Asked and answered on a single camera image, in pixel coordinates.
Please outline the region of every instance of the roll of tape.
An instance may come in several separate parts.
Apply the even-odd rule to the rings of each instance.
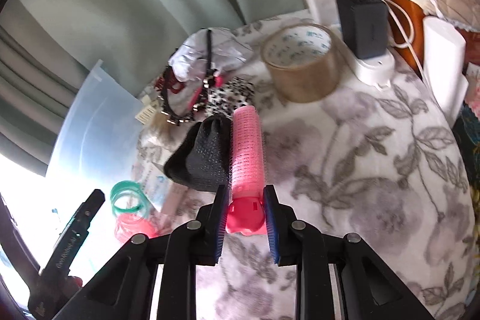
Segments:
[[[267,38],[261,57],[277,91],[297,103],[320,100],[340,79],[334,34],[325,26],[297,24]]]

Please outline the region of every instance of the curtain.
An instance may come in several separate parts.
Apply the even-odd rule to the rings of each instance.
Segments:
[[[44,175],[99,59],[136,95],[199,29],[302,8],[303,0],[8,0],[0,14],[0,153]]]

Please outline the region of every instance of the pink hair roller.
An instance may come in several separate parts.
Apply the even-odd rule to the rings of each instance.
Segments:
[[[243,106],[233,112],[232,144],[232,203],[226,231],[247,236],[265,235],[262,132],[253,106]]]

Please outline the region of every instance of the black charger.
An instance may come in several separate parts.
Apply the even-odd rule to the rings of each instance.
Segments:
[[[388,8],[382,0],[337,0],[343,40],[358,59],[385,54]]]

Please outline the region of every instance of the power strip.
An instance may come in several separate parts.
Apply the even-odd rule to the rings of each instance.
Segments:
[[[335,40],[338,52],[360,82],[375,86],[380,91],[391,87],[391,80],[395,73],[395,58],[388,49],[382,56],[361,60],[343,42],[342,33],[338,27],[331,26],[330,30],[335,34],[332,39]]]

